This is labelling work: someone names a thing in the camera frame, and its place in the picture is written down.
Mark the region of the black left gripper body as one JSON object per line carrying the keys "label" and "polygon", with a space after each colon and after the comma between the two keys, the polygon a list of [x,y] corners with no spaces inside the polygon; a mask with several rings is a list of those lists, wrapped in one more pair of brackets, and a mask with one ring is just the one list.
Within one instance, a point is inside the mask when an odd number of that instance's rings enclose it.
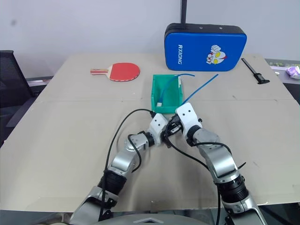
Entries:
{"label": "black left gripper body", "polygon": [[173,134],[168,126],[166,126],[165,130],[161,133],[161,141],[167,146],[167,148],[171,148],[169,137],[172,135]]}

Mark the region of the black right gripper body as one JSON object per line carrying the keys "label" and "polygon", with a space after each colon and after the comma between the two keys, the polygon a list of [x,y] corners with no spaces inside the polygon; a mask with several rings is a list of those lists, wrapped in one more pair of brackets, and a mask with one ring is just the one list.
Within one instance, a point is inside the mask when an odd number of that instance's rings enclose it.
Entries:
{"label": "black right gripper body", "polygon": [[175,133],[177,133],[179,131],[183,132],[183,125],[177,114],[171,117],[167,126],[170,128],[172,135],[174,135]]}

